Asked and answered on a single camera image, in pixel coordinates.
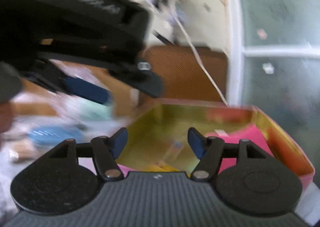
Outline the left hand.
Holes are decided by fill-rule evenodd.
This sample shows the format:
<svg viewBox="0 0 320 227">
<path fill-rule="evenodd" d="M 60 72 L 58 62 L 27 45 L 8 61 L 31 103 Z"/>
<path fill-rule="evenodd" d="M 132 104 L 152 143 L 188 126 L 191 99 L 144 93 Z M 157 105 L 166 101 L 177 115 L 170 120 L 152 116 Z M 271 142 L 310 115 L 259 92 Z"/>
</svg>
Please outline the left hand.
<svg viewBox="0 0 320 227">
<path fill-rule="evenodd" d="M 14 120 L 14 111 L 10 102 L 0 105 L 0 133 L 8 131 Z"/>
</svg>

